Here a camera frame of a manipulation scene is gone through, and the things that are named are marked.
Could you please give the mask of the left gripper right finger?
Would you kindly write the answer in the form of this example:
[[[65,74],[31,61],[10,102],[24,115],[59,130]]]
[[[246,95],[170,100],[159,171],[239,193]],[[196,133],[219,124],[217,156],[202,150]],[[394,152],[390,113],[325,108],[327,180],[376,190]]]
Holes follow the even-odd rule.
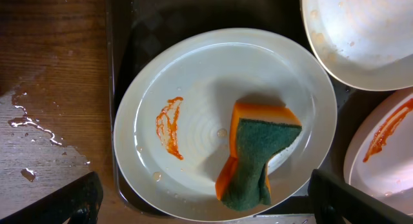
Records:
[[[412,217],[319,169],[312,171],[308,196],[318,224],[412,223]]]

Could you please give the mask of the large brown serving tray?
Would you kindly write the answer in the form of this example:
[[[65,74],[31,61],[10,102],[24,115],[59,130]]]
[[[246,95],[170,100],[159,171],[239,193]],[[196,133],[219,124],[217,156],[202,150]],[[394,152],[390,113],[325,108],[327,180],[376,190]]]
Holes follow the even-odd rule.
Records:
[[[106,0],[106,39],[111,130],[129,84],[155,56],[197,34],[221,28],[258,28],[285,36],[312,53],[301,17],[301,0]],[[365,118],[394,91],[369,92],[351,88],[330,76],[337,97],[338,123],[321,170],[343,177],[348,145]],[[112,161],[116,193],[132,210],[172,219],[141,199]],[[309,216],[308,196],[295,194],[255,217]]]

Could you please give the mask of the white plate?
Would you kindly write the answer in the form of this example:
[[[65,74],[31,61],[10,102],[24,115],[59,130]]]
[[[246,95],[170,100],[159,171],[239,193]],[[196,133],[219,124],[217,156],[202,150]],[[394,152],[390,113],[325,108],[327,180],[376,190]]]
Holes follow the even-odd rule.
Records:
[[[394,92],[362,122],[343,174],[349,185],[412,215],[412,88]]]
[[[300,0],[311,49],[360,90],[412,86],[412,0]]]
[[[114,152],[132,190],[160,211],[191,221],[232,221],[264,212],[264,205],[237,212],[216,198],[236,101],[285,106],[300,120],[300,136],[268,164],[272,204],[296,193],[332,144],[336,96],[309,51],[249,28],[186,39],[131,82],[117,110]]]

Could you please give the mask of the orange green scrub sponge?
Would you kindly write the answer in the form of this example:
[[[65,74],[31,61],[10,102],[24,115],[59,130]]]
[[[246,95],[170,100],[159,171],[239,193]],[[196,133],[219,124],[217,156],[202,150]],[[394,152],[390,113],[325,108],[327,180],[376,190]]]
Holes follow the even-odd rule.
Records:
[[[235,103],[230,155],[215,184],[217,199],[236,211],[270,205],[268,162],[293,144],[301,132],[301,122],[289,108]]]

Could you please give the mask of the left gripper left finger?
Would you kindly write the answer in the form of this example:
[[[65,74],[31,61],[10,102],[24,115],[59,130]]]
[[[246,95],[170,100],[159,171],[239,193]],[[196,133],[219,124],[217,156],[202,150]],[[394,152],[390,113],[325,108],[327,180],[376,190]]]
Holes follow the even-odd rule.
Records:
[[[1,219],[1,223],[97,223],[103,187],[89,172],[35,203]]]

